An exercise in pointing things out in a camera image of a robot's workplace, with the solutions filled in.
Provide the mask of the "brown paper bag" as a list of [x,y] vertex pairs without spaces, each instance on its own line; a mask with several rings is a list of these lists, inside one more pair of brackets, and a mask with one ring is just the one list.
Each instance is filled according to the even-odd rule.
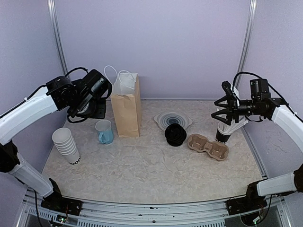
[[115,73],[110,99],[118,136],[139,137],[142,121],[139,74],[127,70]]

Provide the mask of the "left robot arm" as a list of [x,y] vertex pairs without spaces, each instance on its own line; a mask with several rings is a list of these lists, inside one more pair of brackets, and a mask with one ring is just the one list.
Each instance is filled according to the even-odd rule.
[[68,118],[105,117],[106,99],[112,92],[111,82],[97,70],[84,78],[71,81],[59,76],[38,87],[33,94],[0,117],[0,171],[9,173],[21,183],[34,189],[56,210],[66,206],[56,182],[44,177],[19,153],[12,139],[39,119],[67,109]]

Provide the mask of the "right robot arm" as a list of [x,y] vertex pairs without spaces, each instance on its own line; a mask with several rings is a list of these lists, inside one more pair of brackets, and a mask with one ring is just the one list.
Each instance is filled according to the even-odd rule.
[[231,125],[251,117],[245,128],[246,139],[260,158],[265,179],[248,186],[250,193],[242,206],[252,210],[261,197],[288,195],[303,191],[303,122],[275,95],[266,79],[249,81],[248,99],[240,99],[231,82],[221,85],[224,95],[216,100],[211,117]]

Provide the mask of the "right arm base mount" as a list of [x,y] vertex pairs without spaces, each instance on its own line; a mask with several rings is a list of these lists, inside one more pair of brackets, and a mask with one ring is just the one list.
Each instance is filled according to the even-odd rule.
[[267,206],[265,196],[259,196],[257,191],[257,184],[260,181],[250,183],[247,187],[244,197],[231,197],[226,202],[229,215],[240,214],[252,210],[257,210]]

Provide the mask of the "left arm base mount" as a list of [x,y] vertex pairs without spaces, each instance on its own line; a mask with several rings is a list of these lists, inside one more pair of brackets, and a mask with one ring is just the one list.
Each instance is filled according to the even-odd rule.
[[63,197],[57,183],[51,178],[49,178],[49,180],[52,184],[53,191],[49,196],[43,197],[41,207],[65,214],[79,216],[83,202]]

